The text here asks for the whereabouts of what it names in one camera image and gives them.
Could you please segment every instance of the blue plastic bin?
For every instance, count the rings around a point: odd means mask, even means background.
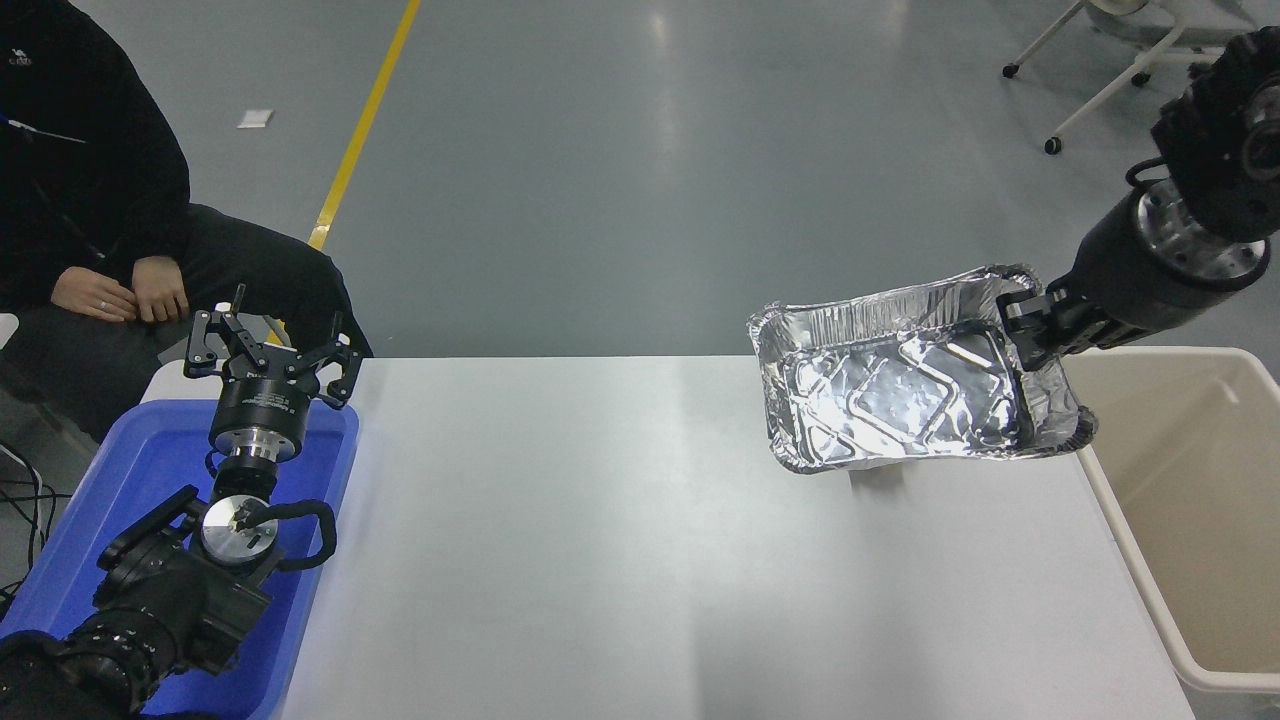
[[[215,405],[211,400],[161,400],[120,418],[0,623],[0,635],[32,629],[67,637],[95,612],[91,600],[105,577],[97,556],[115,536],[186,484],[209,500],[212,479],[205,455]],[[334,411],[312,404],[302,452],[280,465],[271,501],[321,498],[337,512],[355,459],[357,428],[351,407]],[[312,518],[282,521],[279,541],[288,557],[320,548]],[[266,720],[293,673],[321,569],[273,574],[262,585],[271,605],[241,644],[237,666],[218,676],[198,670],[170,676],[145,712],[198,710],[223,720]]]

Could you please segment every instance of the black cable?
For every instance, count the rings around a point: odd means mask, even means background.
[[[214,478],[216,480],[218,479],[218,466],[214,465],[214,454],[215,452],[218,452],[218,448],[210,450],[209,454],[205,455],[205,470],[209,470],[209,477]]]
[[[1124,174],[1124,181],[1129,183],[1130,187],[1149,187],[1156,181],[1140,181],[1138,179],[1138,173],[1147,172],[1152,168],[1158,168],[1165,164],[1164,158],[1152,158],[1151,160],[1143,160],[1137,165],[1129,168],[1129,172]]]
[[[44,550],[45,544],[49,542],[49,533],[52,530],[54,527],[54,515],[58,514],[58,500],[59,498],[65,500],[69,498],[70,496],[60,493],[52,486],[45,483],[44,478],[40,477],[40,473],[36,471],[36,466],[32,465],[29,460],[27,460],[22,454],[19,454],[17,450],[14,450],[10,445],[5,443],[4,441],[0,441],[0,451],[3,451],[4,455],[8,455],[9,459],[14,460],[19,465],[22,465],[23,469],[27,470],[27,477],[31,482],[31,489],[32,489],[32,493],[29,496],[19,496],[9,493],[4,488],[0,488],[0,501],[10,505],[18,512],[18,515],[22,516],[22,519],[26,520],[27,524],[29,525],[29,529],[27,532],[27,571],[23,574],[22,579],[9,583],[8,585],[0,587],[0,619],[3,619],[5,614],[9,611],[9,609],[13,606],[18,588],[22,587],[22,583],[26,582],[27,575],[31,574],[31,569],[35,568],[36,565],[36,539],[37,538],[40,539],[40,550]],[[15,486],[26,484],[20,480],[5,479],[3,482],[5,484],[15,484]],[[40,515],[41,515],[40,503],[42,501],[50,502],[49,514],[45,516],[44,528],[40,527]],[[31,502],[32,514],[28,515],[19,505],[19,502]]]

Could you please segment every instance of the beige plastic bin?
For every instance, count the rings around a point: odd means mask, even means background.
[[[1065,365],[1101,420],[1080,459],[1178,674],[1280,694],[1280,388],[1242,350]]]

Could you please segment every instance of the gray floor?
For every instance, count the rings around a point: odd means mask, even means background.
[[[404,8],[77,4],[165,110],[195,199],[301,238]],[[388,356],[749,354],[744,323],[773,300],[993,263],[1056,277],[1185,87],[1162,68],[1046,156],[1133,56],[1080,17],[1001,78],[1065,4],[426,0],[326,251]],[[250,108],[275,109],[268,129],[234,129]],[[1277,374],[1277,304],[1272,273],[1153,340]],[[5,433],[61,452],[6,402]],[[46,462],[70,486],[83,468]]]
[[[15,402],[0,392],[0,441],[28,460],[44,482],[59,493],[74,491],[88,466],[87,450],[92,450],[92,441],[79,433],[76,433],[76,437],[82,442],[81,446],[68,442],[61,433],[55,432],[32,406]],[[0,455],[0,489],[10,496],[31,496],[32,487],[28,483],[26,469]],[[32,515],[32,505],[20,503],[27,515]],[[65,505],[65,500],[58,501],[55,520]],[[51,502],[41,503],[41,512],[46,516],[55,507]],[[22,579],[27,573],[28,527],[17,511],[8,505],[0,505],[0,587]]]

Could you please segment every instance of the black pants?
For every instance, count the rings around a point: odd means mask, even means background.
[[[284,320],[294,347],[305,351],[329,341],[340,310],[352,348],[372,355],[342,274],[325,254],[202,205],[191,206],[191,243],[177,260],[192,311],[229,301],[244,283],[241,311]],[[99,272],[132,284],[132,268]],[[108,323],[52,304],[14,314],[18,332],[3,352],[8,372],[33,384],[99,442],[142,400],[160,369],[156,356],[184,332],[174,323]],[[183,325],[189,328],[189,322]]]

